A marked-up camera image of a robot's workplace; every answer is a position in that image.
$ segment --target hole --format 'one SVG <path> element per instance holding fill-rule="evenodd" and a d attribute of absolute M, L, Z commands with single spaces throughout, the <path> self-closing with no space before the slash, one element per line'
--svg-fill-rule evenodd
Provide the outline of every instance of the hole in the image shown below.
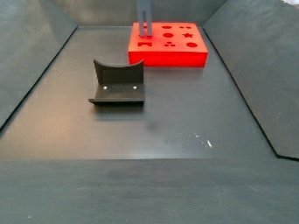
<path fill-rule="evenodd" d="M 163 36 L 165 36 L 166 38 L 171 38 L 174 35 L 173 35 L 171 33 L 166 33 Z"/>
<path fill-rule="evenodd" d="M 151 42 L 138 42 L 138 46 L 153 46 Z"/>
<path fill-rule="evenodd" d="M 190 43 L 187 43 L 187 46 L 189 47 L 197 47 L 198 45 L 195 43 L 190 42 Z"/>

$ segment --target red pegboard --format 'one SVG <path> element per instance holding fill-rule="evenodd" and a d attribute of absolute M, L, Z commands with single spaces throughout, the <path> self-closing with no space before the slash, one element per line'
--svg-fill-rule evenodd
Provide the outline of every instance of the red pegboard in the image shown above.
<path fill-rule="evenodd" d="M 209 48 L 194 23 L 154 23 L 154 36 L 141 37 L 134 23 L 129 63 L 147 67 L 205 67 Z"/>

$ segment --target gray wall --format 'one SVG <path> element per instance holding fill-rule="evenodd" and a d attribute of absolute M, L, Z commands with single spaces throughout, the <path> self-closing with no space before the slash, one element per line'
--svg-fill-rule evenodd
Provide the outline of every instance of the gray wall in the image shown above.
<path fill-rule="evenodd" d="M 205 29 L 277 153 L 299 158 L 299 10 L 229 0 Z"/>
<path fill-rule="evenodd" d="M 79 25 L 133 25 L 137 0 L 53 0 Z M 154 21 L 189 21 L 201 25 L 227 0 L 154 0 Z"/>
<path fill-rule="evenodd" d="M 0 0 L 0 128 L 77 28 L 47 0 Z"/>

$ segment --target black curved holder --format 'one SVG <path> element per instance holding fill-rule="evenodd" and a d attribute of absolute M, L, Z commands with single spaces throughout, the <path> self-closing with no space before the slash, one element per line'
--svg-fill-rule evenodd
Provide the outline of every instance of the black curved holder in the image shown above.
<path fill-rule="evenodd" d="M 94 104 L 145 103 L 145 62 L 131 66 L 109 66 L 94 60 L 98 73 L 98 92 Z"/>

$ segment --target dark gray surface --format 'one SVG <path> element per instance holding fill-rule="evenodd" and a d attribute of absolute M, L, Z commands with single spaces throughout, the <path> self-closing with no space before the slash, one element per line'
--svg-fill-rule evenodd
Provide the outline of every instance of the dark gray surface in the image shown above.
<path fill-rule="evenodd" d="M 276 160 L 0 163 L 0 222 L 297 224 L 299 166 Z"/>
<path fill-rule="evenodd" d="M 94 59 L 127 64 L 131 27 L 79 28 L 0 136 L 2 159 L 274 158 L 221 58 L 147 67 L 145 106 L 97 108 Z"/>
<path fill-rule="evenodd" d="M 0 128 L 77 28 L 46 0 L 0 0 Z"/>
<path fill-rule="evenodd" d="M 205 29 L 280 155 L 299 158 L 299 10 L 229 0 Z"/>
<path fill-rule="evenodd" d="M 79 25 L 133 25 L 137 0 L 53 0 Z M 227 0 L 153 0 L 154 21 L 205 24 Z"/>

